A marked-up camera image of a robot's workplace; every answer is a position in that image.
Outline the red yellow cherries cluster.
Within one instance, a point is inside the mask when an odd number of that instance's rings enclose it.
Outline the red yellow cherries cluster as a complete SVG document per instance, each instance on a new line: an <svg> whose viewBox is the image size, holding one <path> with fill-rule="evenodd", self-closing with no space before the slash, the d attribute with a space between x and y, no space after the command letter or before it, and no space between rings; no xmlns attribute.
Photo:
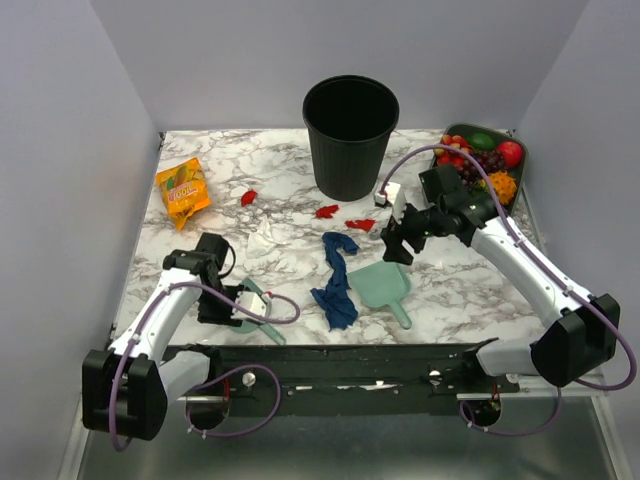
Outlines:
<svg viewBox="0 0 640 480"><path fill-rule="evenodd" d="M447 146L447 149L436 149L436 164L446 165L452 164L457 169L461 169L467 161L463 153L470 155L472 148L470 144L460 135L444 134L440 143Z"/></svg>

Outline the orange spiky fruit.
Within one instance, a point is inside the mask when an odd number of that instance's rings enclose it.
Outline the orange spiky fruit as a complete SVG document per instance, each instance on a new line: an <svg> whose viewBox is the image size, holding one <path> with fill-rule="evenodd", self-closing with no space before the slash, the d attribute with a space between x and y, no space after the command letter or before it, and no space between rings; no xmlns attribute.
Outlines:
<svg viewBox="0 0 640 480"><path fill-rule="evenodd" d="M507 206L515 198L517 193L517 183L515 178L506 171L491 173L488 178L500 201L500 204Z"/></svg>

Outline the red paper scrap left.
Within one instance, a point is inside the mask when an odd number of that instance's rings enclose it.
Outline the red paper scrap left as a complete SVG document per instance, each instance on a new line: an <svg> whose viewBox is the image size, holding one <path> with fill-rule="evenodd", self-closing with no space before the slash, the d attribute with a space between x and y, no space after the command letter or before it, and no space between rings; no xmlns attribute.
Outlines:
<svg viewBox="0 0 640 480"><path fill-rule="evenodd" d="M253 189L246 191L241 197L241 205L245 207L253 204L257 196L258 193Z"/></svg>

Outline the green lime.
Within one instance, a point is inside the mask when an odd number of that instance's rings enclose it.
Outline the green lime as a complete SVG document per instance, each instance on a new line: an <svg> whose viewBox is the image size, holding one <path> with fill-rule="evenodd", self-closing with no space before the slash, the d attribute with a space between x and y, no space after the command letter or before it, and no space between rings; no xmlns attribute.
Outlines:
<svg viewBox="0 0 640 480"><path fill-rule="evenodd" d="M483 132L471 134L467 141L474 150L492 151L496 148L496 143L493 138Z"/></svg>

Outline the green plastic dustpan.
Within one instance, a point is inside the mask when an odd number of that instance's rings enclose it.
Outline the green plastic dustpan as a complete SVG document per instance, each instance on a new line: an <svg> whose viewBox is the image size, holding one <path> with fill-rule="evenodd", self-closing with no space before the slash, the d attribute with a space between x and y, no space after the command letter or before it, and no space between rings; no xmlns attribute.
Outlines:
<svg viewBox="0 0 640 480"><path fill-rule="evenodd" d="M412 327L412 320L401 304L411 291L411 282L400 264L379 261L349 272L347 279L364 305L371 309L388 306L403 329Z"/></svg>

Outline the dark grey fruit tray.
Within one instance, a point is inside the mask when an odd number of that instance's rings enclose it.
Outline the dark grey fruit tray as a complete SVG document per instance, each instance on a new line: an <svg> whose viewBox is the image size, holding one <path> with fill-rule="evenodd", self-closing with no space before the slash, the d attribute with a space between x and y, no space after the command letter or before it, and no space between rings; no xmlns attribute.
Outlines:
<svg viewBox="0 0 640 480"><path fill-rule="evenodd" d="M449 126L441 144L470 154L483 168L501 205L511 214L517 203L528 151L524 144L508 133L468 123ZM476 168L463 156L437 149L431 167L451 164L463 186L472 196L488 193L488 186Z"/></svg>

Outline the purple grape bunch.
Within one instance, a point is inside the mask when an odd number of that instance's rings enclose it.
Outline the purple grape bunch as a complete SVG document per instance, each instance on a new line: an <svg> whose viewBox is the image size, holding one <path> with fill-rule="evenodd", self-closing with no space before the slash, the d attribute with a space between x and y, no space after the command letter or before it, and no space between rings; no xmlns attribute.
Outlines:
<svg viewBox="0 0 640 480"><path fill-rule="evenodd" d="M470 155L487 175L506 170L505 157L497 150L472 150ZM478 170L466 157L456 157L454 159L454 166L466 187L472 187L477 181L482 179Z"/></svg>

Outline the red apple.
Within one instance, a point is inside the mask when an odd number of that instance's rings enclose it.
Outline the red apple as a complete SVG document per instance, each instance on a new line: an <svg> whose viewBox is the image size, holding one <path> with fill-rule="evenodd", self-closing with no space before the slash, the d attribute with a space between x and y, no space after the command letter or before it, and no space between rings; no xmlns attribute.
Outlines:
<svg viewBox="0 0 640 480"><path fill-rule="evenodd" d="M522 146L514 141L500 143L496 147L496 151L502 155L507 170L517 167L524 157Z"/></svg>

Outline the red paper scrap right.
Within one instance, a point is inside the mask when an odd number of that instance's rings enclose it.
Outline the red paper scrap right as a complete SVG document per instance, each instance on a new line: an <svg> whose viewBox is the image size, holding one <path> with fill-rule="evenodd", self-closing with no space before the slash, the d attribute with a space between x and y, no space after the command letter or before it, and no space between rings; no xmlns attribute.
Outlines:
<svg viewBox="0 0 640 480"><path fill-rule="evenodd" d="M370 232L375 226L376 221L374 219L356 219L347 220L345 226L350 229L357 229L365 232Z"/></svg>

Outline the black plastic trash bin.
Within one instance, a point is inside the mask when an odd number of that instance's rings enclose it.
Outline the black plastic trash bin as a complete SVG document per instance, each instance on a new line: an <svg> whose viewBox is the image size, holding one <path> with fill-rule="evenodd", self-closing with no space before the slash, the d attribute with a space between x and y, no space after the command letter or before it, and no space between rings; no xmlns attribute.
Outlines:
<svg viewBox="0 0 640 480"><path fill-rule="evenodd" d="M334 76L308 91L302 116L319 190L341 202L369 195L399 121L394 93L368 77Z"/></svg>

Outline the red paper scrap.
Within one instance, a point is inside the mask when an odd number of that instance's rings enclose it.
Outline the red paper scrap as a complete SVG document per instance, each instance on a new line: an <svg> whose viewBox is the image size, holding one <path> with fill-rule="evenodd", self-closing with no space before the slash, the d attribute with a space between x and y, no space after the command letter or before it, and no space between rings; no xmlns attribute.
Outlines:
<svg viewBox="0 0 640 480"><path fill-rule="evenodd" d="M339 206L337 204L322 206L316 210L315 216L319 219L331 219L338 211Z"/></svg>
<svg viewBox="0 0 640 480"><path fill-rule="evenodd" d="M365 232L370 232L375 226L376 221L374 219L356 219L347 220L345 226L350 229L357 229Z"/></svg>
<svg viewBox="0 0 640 480"><path fill-rule="evenodd" d="M253 189L246 191L241 197L241 205L245 207L253 204L257 196L258 193Z"/></svg>

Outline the white crumpled tissue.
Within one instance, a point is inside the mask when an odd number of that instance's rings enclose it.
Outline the white crumpled tissue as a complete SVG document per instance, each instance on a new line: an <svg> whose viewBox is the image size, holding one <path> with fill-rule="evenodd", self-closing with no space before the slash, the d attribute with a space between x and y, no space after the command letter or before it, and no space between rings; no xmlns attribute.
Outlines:
<svg viewBox="0 0 640 480"><path fill-rule="evenodd" d="M248 236L246 257L258 259L270 254L278 242L274 239L271 224L268 219L262 219L257 229Z"/></svg>

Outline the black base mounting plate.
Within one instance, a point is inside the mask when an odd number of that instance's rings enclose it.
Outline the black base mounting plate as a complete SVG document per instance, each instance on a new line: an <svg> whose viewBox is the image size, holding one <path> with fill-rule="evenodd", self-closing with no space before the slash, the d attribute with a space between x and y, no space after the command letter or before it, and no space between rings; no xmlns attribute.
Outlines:
<svg viewBox="0 0 640 480"><path fill-rule="evenodd" d="M230 413L281 416L451 415L443 380L477 382L473 344L203 346L208 377L230 375Z"/></svg>

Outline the dark blue cloth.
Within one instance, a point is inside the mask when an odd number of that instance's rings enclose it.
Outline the dark blue cloth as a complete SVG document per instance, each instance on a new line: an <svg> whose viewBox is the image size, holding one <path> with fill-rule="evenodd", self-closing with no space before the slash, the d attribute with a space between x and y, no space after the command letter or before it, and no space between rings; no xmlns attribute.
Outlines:
<svg viewBox="0 0 640 480"><path fill-rule="evenodd" d="M310 290L314 300L324 311L329 329L345 330L358 317L358 311L348 295L350 289L346 262L341 252L356 255L359 246L348 236L339 232L326 232L322 235L327 264L333 269L324 288Z"/></svg>

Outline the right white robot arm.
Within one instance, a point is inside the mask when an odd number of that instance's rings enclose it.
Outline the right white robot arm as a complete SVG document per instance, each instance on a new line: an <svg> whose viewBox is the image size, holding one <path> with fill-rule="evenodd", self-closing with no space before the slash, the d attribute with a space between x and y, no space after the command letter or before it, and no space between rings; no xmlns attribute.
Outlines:
<svg viewBox="0 0 640 480"><path fill-rule="evenodd" d="M391 209L381 234L384 260L409 265L428 237L455 236L515 286L545 327L538 338L490 339L475 346L459 370L467 389L483 391L506 374L540 376L564 387L614 356L620 306L611 295L596 297L570 280L498 211L489 194L471 195L452 166L424 171L420 180L429 204L423 210L406 201L397 183L374 193L376 205Z"/></svg>

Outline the orange snack bag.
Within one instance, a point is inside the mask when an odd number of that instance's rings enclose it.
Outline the orange snack bag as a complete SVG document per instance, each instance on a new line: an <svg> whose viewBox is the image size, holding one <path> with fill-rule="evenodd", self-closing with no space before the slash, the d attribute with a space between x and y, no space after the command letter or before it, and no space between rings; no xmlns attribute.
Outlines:
<svg viewBox="0 0 640 480"><path fill-rule="evenodd" d="M197 158L161 171L155 176L166 213L181 231L190 217L211 204L204 171Z"/></svg>

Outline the aluminium rail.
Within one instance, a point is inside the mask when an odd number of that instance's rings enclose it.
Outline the aluminium rail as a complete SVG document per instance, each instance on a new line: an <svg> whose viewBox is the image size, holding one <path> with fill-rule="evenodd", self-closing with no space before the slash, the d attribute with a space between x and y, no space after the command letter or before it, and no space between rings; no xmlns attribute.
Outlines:
<svg viewBox="0 0 640 480"><path fill-rule="evenodd" d="M441 387L445 393L455 393L458 400L488 401L506 400L508 398L552 398L556 397L557 387L549 384L541 377L507 375L497 378L486 377L475 383L463 382L456 378L453 380L443 380ZM600 374L587 375L587 380L596 381L596 386L603 386L597 382L604 380ZM608 393L590 388L577 382L571 382L564 387L560 387L563 398L573 397L602 397Z"/></svg>

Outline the red paper scrap middle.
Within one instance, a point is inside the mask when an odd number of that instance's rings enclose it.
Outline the red paper scrap middle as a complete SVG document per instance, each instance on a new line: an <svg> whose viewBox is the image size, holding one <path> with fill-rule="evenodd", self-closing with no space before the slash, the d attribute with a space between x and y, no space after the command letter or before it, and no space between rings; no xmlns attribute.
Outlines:
<svg viewBox="0 0 640 480"><path fill-rule="evenodd" d="M331 219L338 211L339 206L337 204L322 206L316 210L315 216L319 219Z"/></svg>

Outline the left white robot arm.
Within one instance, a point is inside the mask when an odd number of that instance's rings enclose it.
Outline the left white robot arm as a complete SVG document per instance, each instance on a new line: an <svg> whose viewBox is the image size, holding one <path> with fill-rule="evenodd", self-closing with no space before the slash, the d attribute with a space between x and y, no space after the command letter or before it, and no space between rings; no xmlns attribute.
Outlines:
<svg viewBox="0 0 640 480"><path fill-rule="evenodd" d="M233 302L240 289L226 287L226 259L236 254L213 233L201 235L195 249L174 250L162 263L159 283L124 334L105 350L92 350L81 367L82 421L89 430L109 434L114 449L124 451L132 439L151 440L159 432L167 407L194 388L214 393L220 368L200 350L187 350L161 368L169 341L192 306L204 323L237 325Z"/></svg>

